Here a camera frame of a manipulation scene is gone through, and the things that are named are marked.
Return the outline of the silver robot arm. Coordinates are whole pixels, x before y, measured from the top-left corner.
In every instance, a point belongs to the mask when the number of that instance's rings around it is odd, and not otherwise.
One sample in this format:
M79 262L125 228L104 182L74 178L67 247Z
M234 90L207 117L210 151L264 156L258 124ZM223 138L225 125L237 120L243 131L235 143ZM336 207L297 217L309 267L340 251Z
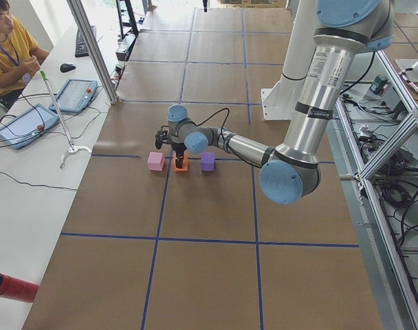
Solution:
M168 108L156 147L170 145L176 165L182 166L186 151L200 154L215 146L258 167L268 199L298 201L320 183L316 152L353 59L391 44L394 16L393 1L301 1L280 80L262 98L266 118L291 111L283 142L267 146L224 126L196 124L176 104Z

